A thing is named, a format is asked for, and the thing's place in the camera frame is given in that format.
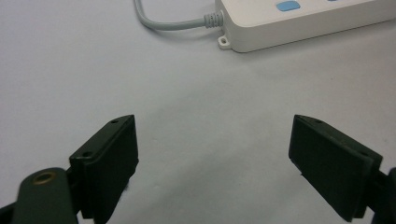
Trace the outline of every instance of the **screw hole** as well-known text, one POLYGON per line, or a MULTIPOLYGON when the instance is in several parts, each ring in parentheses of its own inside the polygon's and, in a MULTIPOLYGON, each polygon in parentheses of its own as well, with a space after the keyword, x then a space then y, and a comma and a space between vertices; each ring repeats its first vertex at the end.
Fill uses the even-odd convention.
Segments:
POLYGON ((82 153, 82 156, 83 157, 90 157, 92 155, 92 152, 91 151, 86 151, 86 152, 84 152, 84 153, 82 153))
POLYGON ((43 185, 43 184, 47 184, 48 182, 50 182, 51 180, 53 180, 55 178, 56 174, 54 172, 44 172, 41 173, 39 175, 37 175, 34 179, 33 179, 33 184, 34 185, 43 185))

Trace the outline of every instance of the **gray cable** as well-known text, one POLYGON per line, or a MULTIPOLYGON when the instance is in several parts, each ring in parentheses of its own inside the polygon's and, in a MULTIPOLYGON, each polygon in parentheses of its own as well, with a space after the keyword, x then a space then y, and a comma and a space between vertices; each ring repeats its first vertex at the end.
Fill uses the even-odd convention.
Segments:
POLYGON ((222 26, 223 17, 221 12, 211 13, 204 15, 202 19, 193 20, 193 21, 180 21, 180 22, 157 22, 149 20, 142 8, 142 4, 140 0, 134 0, 134 4, 136 6, 137 17, 143 25, 147 26, 153 30, 162 30, 162 31, 176 31, 176 30, 187 30, 197 27, 206 27, 213 28, 222 26))

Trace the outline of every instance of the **white tabletop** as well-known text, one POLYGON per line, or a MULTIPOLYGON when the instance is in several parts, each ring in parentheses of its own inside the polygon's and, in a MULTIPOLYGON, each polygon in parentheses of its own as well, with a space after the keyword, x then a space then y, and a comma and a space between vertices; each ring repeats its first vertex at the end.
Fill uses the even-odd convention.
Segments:
MULTIPOLYGON (((157 21, 214 11, 143 5, 157 21)), ((345 223, 290 162, 292 119, 322 119, 384 156, 382 172, 396 166, 396 21, 245 54, 221 35, 148 30, 130 0, 0 1, 0 206, 135 114, 140 163, 109 223, 345 223)))

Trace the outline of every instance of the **power strip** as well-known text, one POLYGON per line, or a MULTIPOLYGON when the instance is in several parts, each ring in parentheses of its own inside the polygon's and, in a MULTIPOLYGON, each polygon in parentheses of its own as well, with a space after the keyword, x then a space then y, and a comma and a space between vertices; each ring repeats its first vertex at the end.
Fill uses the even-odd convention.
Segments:
POLYGON ((221 49, 249 52, 388 21, 396 0, 216 0, 221 49))

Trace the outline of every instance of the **black plastic part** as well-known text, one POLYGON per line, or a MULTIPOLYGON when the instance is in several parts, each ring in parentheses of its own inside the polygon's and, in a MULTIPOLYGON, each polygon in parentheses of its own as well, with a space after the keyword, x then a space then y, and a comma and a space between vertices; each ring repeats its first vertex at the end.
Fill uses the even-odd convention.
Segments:
POLYGON ((15 203, 11 203, 5 207, 0 208, 0 224, 8 224, 12 221, 14 214, 15 203))
POLYGON ((383 185, 375 188, 376 197, 371 204, 375 211, 373 224, 396 223, 396 168, 390 170, 389 175, 382 181, 383 185))
POLYGON ((26 177, 14 207, 13 224, 75 224, 65 170, 50 168, 26 177))
POLYGON ((84 218, 106 223, 139 162, 134 116, 111 120, 69 160, 74 205, 84 218))
POLYGON ((296 115, 289 157, 340 217, 364 216, 379 154, 321 120, 296 115))

